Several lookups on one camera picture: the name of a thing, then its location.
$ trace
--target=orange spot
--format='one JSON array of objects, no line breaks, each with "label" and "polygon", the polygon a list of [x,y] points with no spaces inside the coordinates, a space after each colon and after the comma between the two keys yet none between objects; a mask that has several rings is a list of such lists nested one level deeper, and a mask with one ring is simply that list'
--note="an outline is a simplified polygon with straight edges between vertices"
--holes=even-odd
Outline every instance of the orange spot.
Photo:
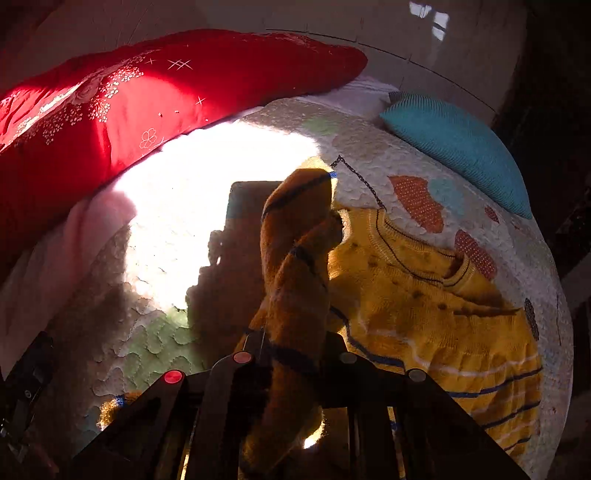
[{"label": "orange spot", "polygon": [[419,177],[388,177],[404,209],[429,233],[443,232],[443,207],[427,190],[427,181]]},{"label": "orange spot", "polygon": [[474,240],[464,230],[458,230],[456,232],[454,245],[456,250],[467,255],[467,257],[474,263],[480,273],[488,278],[488,280],[492,280],[496,277],[495,261],[488,254],[488,252],[480,247],[478,243],[476,243],[476,240]]},{"label": "orange spot", "polygon": [[490,208],[488,205],[484,207],[484,211],[486,212],[486,216],[491,219],[493,222],[500,223],[499,218],[496,215],[496,212]]}]

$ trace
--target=white wall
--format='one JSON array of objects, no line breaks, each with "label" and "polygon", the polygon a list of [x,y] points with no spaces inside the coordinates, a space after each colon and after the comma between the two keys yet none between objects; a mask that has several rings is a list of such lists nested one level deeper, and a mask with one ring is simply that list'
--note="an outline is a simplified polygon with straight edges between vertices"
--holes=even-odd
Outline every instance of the white wall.
[{"label": "white wall", "polygon": [[66,0],[12,48],[0,90],[73,56],[175,31],[288,30],[357,46],[366,73],[491,123],[511,85],[525,16],[514,0]]}]

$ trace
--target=red button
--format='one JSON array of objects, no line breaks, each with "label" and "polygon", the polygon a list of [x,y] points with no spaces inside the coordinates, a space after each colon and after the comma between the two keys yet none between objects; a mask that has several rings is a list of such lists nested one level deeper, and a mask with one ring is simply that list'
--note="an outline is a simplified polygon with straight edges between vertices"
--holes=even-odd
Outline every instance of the red button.
[{"label": "red button", "polygon": [[248,352],[238,352],[234,354],[234,361],[237,364],[247,364],[252,360],[252,355]]},{"label": "red button", "polygon": [[183,373],[179,370],[171,370],[164,374],[164,381],[166,383],[178,383],[183,379]]}]

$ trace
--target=red pillowcase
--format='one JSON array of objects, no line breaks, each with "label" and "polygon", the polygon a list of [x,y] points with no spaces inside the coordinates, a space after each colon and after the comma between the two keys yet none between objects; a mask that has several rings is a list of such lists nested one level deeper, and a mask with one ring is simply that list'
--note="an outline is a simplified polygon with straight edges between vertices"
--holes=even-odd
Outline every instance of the red pillowcase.
[{"label": "red pillowcase", "polygon": [[0,264],[178,134],[354,79],[355,48],[196,30],[71,59],[0,102]]}]

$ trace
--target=blue stripe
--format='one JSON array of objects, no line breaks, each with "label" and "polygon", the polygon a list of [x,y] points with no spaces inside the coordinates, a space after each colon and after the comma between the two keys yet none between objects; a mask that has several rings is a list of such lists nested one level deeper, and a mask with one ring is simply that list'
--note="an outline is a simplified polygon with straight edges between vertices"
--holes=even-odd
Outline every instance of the blue stripe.
[{"label": "blue stripe", "polygon": [[306,251],[301,245],[295,245],[290,250],[290,255],[294,256],[298,260],[304,262],[310,270],[310,273],[316,276],[316,266],[314,265],[314,258]]},{"label": "blue stripe", "polygon": [[113,400],[115,400],[115,407],[125,407],[125,395],[117,395]]},{"label": "blue stripe", "polygon": [[398,368],[404,369],[404,362],[402,360],[400,360],[399,358],[395,358],[395,357],[391,357],[391,356],[375,355],[374,353],[367,350],[361,343],[359,343],[357,340],[355,340],[351,336],[351,328],[349,325],[349,319],[345,316],[345,314],[343,312],[341,312],[338,308],[333,307],[332,305],[330,306],[330,311],[342,320],[342,322],[347,330],[347,339],[348,339],[349,343],[354,348],[356,348],[357,350],[362,352],[368,360],[370,360],[372,362],[376,362],[377,364],[390,365],[392,367],[398,367]]},{"label": "blue stripe", "polygon": [[481,427],[485,430],[491,429],[493,427],[498,427],[499,425],[502,425],[506,421],[509,421],[510,419],[514,419],[520,413],[523,413],[527,410],[531,410],[532,408],[536,408],[538,405],[540,405],[539,401],[537,401],[535,403],[529,403],[529,404],[523,405],[521,408],[518,408],[514,412],[509,413],[506,417],[503,417],[499,420],[492,421],[490,423],[486,423],[484,425],[481,425]]},{"label": "blue stripe", "polygon": [[316,186],[326,182],[327,180],[330,180],[331,178],[332,177],[330,176],[330,174],[328,172],[324,171],[321,173],[321,175],[319,177],[313,178],[313,179],[307,181],[306,183],[299,184],[297,187],[295,187],[291,190],[286,190],[284,192],[281,192],[281,196],[278,196],[271,203],[269,203],[268,205],[265,205],[265,209],[263,210],[263,213],[262,213],[261,222],[265,220],[265,218],[267,217],[267,215],[269,215],[269,213],[271,211],[279,209],[279,208],[283,208],[284,206],[286,206],[287,204],[292,202],[294,199],[299,197],[306,190],[316,187]]},{"label": "blue stripe", "polygon": [[505,448],[505,449],[503,449],[503,450],[504,450],[504,451],[511,450],[513,447],[515,447],[515,446],[519,445],[520,443],[527,443],[527,442],[529,442],[529,441],[530,441],[530,438],[531,438],[531,437],[526,437],[526,438],[524,438],[524,439],[517,440],[517,441],[516,441],[516,442],[515,442],[513,445],[511,445],[511,446],[509,446],[509,447],[507,447],[507,448]]},{"label": "blue stripe", "polygon": [[314,361],[294,348],[271,344],[271,358],[281,365],[291,368],[311,381],[318,379],[318,369]]},{"label": "blue stripe", "polygon": [[539,374],[541,371],[542,371],[542,367],[540,367],[536,370],[532,370],[531,372],[526,372],[524,374],[515,375],[514,377],[509,377],[502,384],[499,384],[496,387],[483,388],[479,392],[447,392],[447,393],[449,393],[449,395],[453,398],[476,398],[476,397],[479,397],[480,395],[487,395],[489,393],[496,392],[497,390],[500,390],[501,388],[506,387],[511,382],[514,382],[516,380],[521,380],[521,379],[527,378],[527,377],[533,377],[534,375]]}]

